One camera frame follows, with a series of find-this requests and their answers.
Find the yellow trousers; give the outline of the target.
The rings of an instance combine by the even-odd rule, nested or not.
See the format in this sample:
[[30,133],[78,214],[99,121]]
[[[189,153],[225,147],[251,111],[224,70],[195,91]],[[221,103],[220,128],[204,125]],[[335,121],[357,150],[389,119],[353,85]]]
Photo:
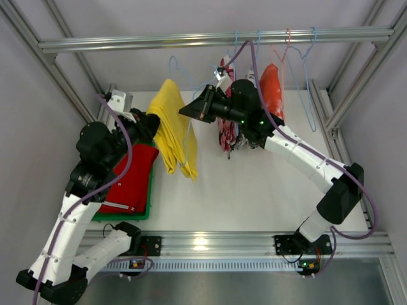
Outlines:
[[179,168],[186,178],[196,181],[198,142],[190,119],[179,114],[184,106],[176,82],[166,79],[150,102],[147,113],[160,119],[160,126],[153,139],[167,173],[173,174]]

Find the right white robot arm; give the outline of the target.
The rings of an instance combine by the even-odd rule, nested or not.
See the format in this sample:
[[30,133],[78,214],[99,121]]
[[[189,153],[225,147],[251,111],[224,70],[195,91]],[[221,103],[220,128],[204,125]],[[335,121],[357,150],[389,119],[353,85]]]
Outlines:
[[304,254],[328,229],[341,224],[362,198],[362,167],[332,160],[301,140],[282,119],[262,108],[258,90],[248,80],[233,82],[230,96],[207,85],[179,114],[205,123],[217,118],[237,123],[249,142],[279,155],[323,192],[315,210],[290,239]]

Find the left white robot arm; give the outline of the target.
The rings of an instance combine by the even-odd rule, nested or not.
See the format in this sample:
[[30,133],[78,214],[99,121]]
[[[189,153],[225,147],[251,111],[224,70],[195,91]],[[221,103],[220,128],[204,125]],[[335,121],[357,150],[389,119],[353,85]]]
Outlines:
[[107,264],[144,253],[141,230],[128,222],[115,225],[87,252],[79,255],[77,250],[109,189],[123,177],[114,168],[138,141],[151,141],[159,126],[157,115],[131,109],[130,118],[116,117],[114,130],[100,121],[81,129],[76,144],[80,161],[70,174],[58,219],[37,260],[18,273],[18,284],[52,304],[76,304]]

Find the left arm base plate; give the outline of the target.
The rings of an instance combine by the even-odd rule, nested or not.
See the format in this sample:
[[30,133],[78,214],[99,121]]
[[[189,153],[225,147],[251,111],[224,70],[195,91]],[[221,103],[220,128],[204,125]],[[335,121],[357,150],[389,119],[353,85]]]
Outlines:
[[142,236],[137,250],[138,256],[159,257],[162,250],[161,236]]

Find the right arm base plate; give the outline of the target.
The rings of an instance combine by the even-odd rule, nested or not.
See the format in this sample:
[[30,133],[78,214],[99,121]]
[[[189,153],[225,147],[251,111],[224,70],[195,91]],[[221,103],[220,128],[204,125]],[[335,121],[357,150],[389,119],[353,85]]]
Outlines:
[[300,234],[280,234],[273,237],[277,255],[315,255],[319,250],[321,255],[333,253],[332,243],[327,234],[316,241],[310,242]]

